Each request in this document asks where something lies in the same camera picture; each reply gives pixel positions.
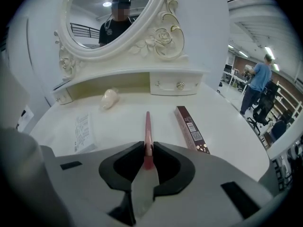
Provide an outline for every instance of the blue shirt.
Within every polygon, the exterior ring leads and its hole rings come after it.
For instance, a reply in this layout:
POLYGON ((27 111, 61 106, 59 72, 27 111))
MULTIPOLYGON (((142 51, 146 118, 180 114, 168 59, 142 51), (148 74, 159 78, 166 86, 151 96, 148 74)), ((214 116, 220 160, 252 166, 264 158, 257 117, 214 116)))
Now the blue shirt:
POLYGON ((270 66, 258 63, 255 68, 255 77, 250 83, 250 88, 262 92, 271 78, 270 66))

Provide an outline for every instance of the desk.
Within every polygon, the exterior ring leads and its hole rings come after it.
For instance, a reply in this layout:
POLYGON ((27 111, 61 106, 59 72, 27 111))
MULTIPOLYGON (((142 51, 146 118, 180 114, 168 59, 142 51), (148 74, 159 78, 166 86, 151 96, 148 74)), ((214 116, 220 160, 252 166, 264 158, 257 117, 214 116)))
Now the desk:
POLYGON ((210 153, 231 163, 258 181, 269 168, 267 153, 249 124, 217 92, 201 83, 198 94, 156 96, 149 89, 120 90, 120 101, 108 111, 100 111, 101 96, 53 105, 40 119, 31 135, 41 145, 51 147, 56 156, 72 152, 75 119, 90 112, 98 149, 112 148, 144 140, 146 111, 151 112, 154 141, 186 147, 174 115, 184 105, 195 120, 210 153))
MULTIPOLYGON (((237 80, 237 81, 240 81, 240 82, 243 82, 243 83, 246 83, 246 82, 247 82, 247 81, 244 81, 244 80, 238 78, 237 76, 235 76, 235 75, 233 75, 233 74, 231 74, 231 73, 228 73, 228 72, 226 72, 226 71, 223 71, 223 73, 226 74, 226 75, 230 75, 230 76, 232 77, 232 78, 231 78, 231 81, 230 81, 229 84, 228 84, 229 86, 231 85, 233 79, 235 79, 235 81, 237 80)), ((246 87, 247 87, 247 85, 245 85, 245 87, 244 87, 244 89, 243 89, 241 95, 243 95, 243 93, 245 92, 246 87)))

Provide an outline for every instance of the person reflected in mirror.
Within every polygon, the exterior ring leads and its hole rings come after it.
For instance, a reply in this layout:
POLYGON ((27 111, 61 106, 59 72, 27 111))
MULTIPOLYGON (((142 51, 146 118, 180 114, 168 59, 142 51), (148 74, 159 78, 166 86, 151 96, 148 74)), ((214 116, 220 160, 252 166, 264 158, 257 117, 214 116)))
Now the person reflected in mirror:
POLYGON ((247 87, 240 113, 245 114, 246 110, 252 106, 253 102, 260 97, 265 85, 271 79, 270 64, 272 58, 269 54, 264 57, 264 63, 258 63, 253 69, 248 70, 248 73, 254 75, 250 85, 247 87))
POLYGON ((111 43, 123 34, 134 19, 129 17, 131 0, 113 0, 112 1, 112 16, 100 28, 99 44, 100 47, 111 43))

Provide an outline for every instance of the jeans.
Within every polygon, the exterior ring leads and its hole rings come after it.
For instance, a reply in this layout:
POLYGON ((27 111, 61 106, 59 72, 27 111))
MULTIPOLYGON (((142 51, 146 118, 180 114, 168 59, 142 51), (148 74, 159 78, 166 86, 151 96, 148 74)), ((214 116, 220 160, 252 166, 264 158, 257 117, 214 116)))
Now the jeans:
POLYGON ((246 110, 252 106, 253 102, 260 96, 260 93, 261 92, 257 90, 251 89, 249 86, 247 87, 240 111, 242 115, 244 115, 246 110))

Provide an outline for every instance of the white wall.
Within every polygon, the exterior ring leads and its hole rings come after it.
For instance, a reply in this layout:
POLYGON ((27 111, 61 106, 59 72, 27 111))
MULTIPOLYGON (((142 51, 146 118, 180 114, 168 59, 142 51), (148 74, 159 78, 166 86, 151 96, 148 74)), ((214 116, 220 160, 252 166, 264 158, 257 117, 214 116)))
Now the white wall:
POLYGON ((210 73, 204 81, 217 90, 225 67, 229 41, 227 0, 178 0, 176 11, 185 36, 185 53, 210 73))
POLYGON ((59 47, 54 31, 58 29, 59 9, 63 0, 25 0, 14 19, 28 17, 28 47, 37 87, 50 104, 55 99, 50 93, 62 82, 59 69, 59 47))
MULTIPOLYGON (((75 5, 71 6, 70 23, 84 25, 98 30, 102 25, 99 21, 97 21, 97 15, 94 15, 75 5)), ((99 44, 99 39, 96 38, 75 36, 74 39, 81 44, 99 44)))
POLYGON ((0 58, 0 127, 15 128, 29 94, 12 75, 6 62, 0 58))
POLYGON ((22 87, 29 93, 28 107, 34 117, 24 129, 24 133, 30 133, 40 118, 50 108, 38 77, 32 69, 31 59, 27 46, 27 17, 15 18, 9 26, 7 39, 7 52, 9 55, 9 69, 22 87))
POLYGON ((236 55, 228 51, 225 64, 233 66, 235 59, 236 59, 236 55))

